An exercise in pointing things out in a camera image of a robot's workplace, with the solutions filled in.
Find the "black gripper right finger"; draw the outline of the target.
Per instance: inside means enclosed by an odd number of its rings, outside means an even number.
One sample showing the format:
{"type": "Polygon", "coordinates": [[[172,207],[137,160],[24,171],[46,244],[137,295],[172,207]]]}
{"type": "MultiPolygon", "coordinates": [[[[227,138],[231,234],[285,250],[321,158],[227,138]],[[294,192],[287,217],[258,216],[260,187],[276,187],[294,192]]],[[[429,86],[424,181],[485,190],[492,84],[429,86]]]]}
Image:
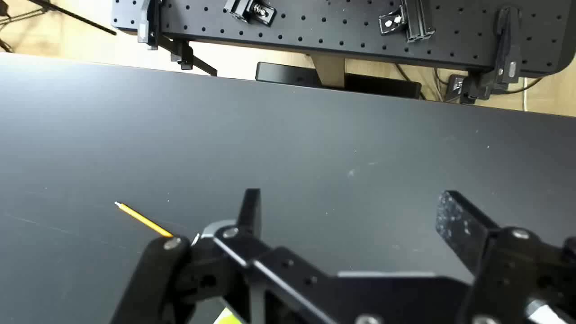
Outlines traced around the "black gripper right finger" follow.
{"type": "Polygon", "coordinates": [[[436,232],[465,264],[479,277],[492,237],[501,226],[460,190],[445,190],[436,210],[436,232]]]}

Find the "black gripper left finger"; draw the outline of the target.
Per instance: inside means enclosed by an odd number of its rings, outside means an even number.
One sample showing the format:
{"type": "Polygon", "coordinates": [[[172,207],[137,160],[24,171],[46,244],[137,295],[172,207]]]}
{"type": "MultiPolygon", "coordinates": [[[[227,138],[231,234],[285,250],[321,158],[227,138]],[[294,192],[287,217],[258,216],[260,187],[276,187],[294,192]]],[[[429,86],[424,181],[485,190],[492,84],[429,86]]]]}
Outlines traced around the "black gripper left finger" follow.
{"type": "Polygon", "coordinates": [[[253,235],[262,234],[262,190],[260,189],[247,189],[240,216],[238,216],[238,226],[245,232],[251,232],[253,235]]]}

